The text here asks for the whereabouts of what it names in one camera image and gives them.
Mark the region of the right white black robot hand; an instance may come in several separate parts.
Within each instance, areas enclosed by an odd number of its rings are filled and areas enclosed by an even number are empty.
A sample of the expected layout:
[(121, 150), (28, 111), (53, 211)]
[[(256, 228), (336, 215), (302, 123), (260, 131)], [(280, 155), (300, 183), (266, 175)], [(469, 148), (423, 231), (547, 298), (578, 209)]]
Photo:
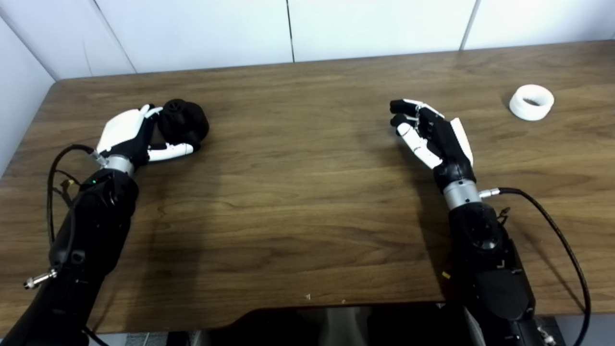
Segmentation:
[(433, 173), (440, 191), (459, 180), (474, 183), (474, 156), (458, 118), (452, 120), (430, 105), (400, 99), (389, 103), (391, 127), (410, 151)]

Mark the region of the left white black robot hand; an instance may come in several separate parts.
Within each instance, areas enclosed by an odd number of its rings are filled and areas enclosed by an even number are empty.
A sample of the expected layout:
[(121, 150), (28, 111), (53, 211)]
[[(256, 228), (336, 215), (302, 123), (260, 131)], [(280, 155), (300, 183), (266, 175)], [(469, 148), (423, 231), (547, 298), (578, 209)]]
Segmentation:
[(162, 107), (147, 104), (111, 118), (105, 124), (95, 149), (101, 168), (132, 175), (150, 162), (172, 160), (196, 152), (195, 145), (186, 142), (151, 143), (162, 112)]

